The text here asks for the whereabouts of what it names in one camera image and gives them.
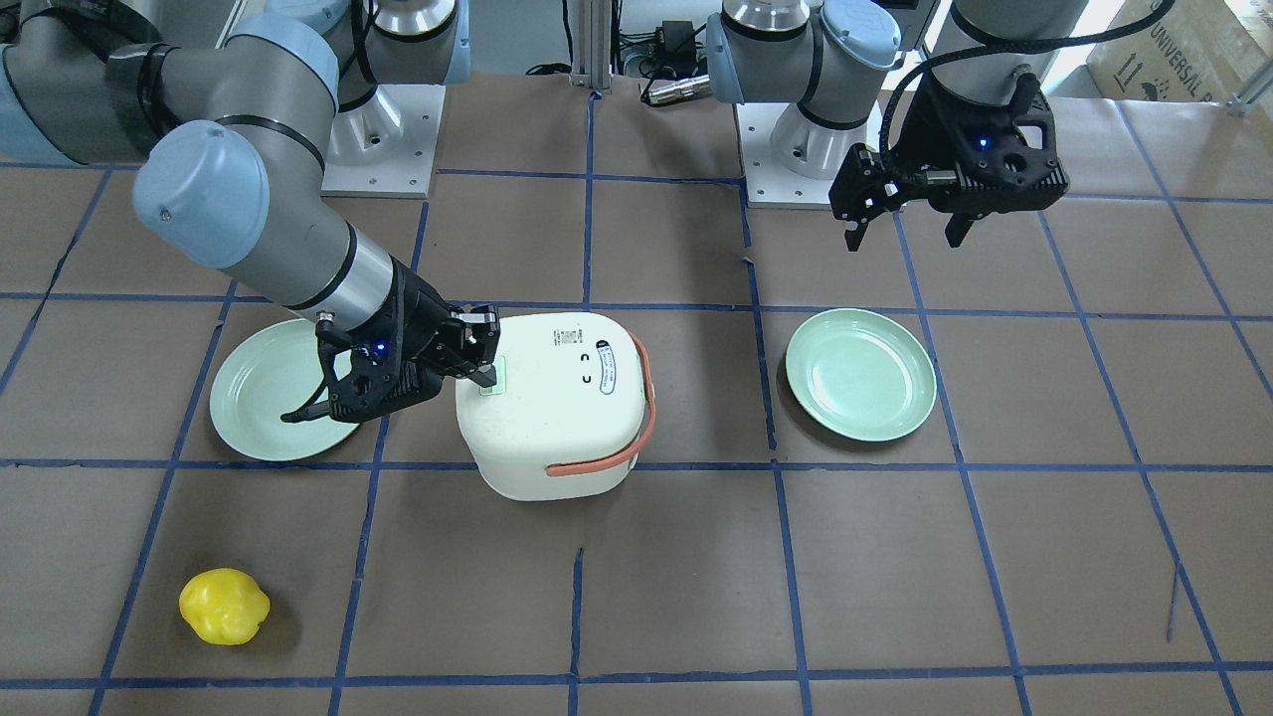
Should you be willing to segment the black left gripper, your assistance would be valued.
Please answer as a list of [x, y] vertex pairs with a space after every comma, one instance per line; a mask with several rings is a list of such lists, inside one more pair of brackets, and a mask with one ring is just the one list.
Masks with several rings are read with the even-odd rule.
[[945, 240], [960, 248], [978, 218], [1043, 210], [1069, 189], [1054, 116], [1037, 76], [1009, 79], [1004, 104], [976, 104], [925, 76], [887, 152], [850, 145], [830, 189], [848, 251], [871, 220], [906, 201], [950, 214]]

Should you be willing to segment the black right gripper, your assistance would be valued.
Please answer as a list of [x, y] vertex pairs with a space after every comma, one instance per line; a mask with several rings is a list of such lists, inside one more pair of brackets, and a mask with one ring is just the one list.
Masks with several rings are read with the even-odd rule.
[[494, 387], [499, 338], [491, 304], [451, 304], [395, 259], [346, 259], [314, 298], [322, 373], [314, 403], [280, 420], [299, 426], [330, 417], [362, 426], [426, 403], [446, 377]]

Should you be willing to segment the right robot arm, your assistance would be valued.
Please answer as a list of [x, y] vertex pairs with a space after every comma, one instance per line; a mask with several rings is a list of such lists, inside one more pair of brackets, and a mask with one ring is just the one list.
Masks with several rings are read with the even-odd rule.
[[465, 82], [463, 1], [272, 1], [220, 47], [163, 38], [160, 1], [23, 1], [3, 46], [3, 153], [139, 164], [132, 210], [202, 268], [314, 324], [321, 383], [283, 414], [360, 426], [496, 382], [496, 311], [465, 310], [321, 200], [340, 113]]

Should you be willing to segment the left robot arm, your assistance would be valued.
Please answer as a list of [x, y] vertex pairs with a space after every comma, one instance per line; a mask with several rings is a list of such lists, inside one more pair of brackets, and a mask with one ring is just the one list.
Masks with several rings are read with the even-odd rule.
[[[868, 224], [909, 201], [948, 217], [959, 248], [990, 214], [1049, 208], [1069, 180], [1055, 122], [1037, 82], [1035, 42], [1067, 38], [1080, 1], [955, 1], [938, 36], [947, 64], [923, 70], [896, 141], [891, 110], [878, 147], [847, 147], [833, 162], [827, 197], [855, 251]], [[707, 20], [712, 93], [724, 103], [780, 101], [805, 127], [852, 132], [875, 108], [903, 55], [903, 27], [889, 3], [724, 1]]]

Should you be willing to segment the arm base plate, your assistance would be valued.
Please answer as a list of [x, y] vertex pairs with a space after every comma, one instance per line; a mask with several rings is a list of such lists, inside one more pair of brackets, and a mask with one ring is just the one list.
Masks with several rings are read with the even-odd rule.
[[381, 85], [365, 103], [336, 113], [322, 194], [426, 199], [446, 96], [446, 87]]
[[863, 141], [875, 150], [882, 113], [871, 104], [864, 124], [831, 130], [810, 122], [792, 103], [735, 104], [747, 200], [754, 206], [830, 209], [830, 189], [847, 149]]

